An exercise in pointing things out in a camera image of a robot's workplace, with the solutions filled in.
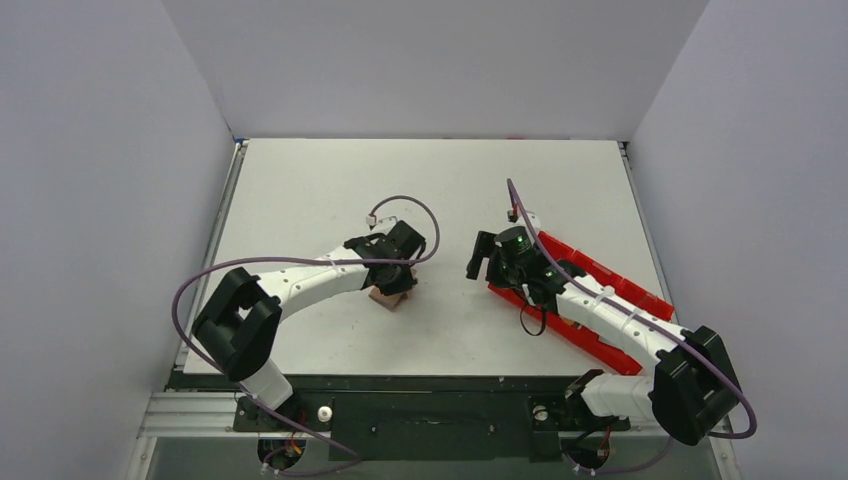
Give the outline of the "brown leather card holder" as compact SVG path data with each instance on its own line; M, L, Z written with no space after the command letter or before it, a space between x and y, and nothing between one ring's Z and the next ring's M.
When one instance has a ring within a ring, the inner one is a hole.
M410 299L417 285L417 269L415 267L411 269L411 275L415 283L409 290L393 295L384 295L377 287L371 287L368 291L368 297L386 310L391 312L396 311L404 301Z

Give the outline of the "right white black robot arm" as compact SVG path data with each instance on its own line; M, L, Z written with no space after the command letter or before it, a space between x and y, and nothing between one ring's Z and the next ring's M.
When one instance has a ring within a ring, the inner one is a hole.
M663 321L577 265L551 263L525 226L478 233L466 276L481 272L490 285L588 329L642 367L640 375L587 373L569 388L568 399L593 416L656 422L694 446L739 404L739 381L715 331Z

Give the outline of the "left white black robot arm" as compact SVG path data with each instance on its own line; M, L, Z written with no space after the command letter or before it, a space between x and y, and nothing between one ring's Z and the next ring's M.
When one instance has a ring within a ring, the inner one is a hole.
M229 381L287 415L296 394L271 358L279 324L343 293L376 289L384 296L405 294L417 283L411 263L425 247L422 234L391 217L312 264L261 274L234 268L194 320L192 336Z

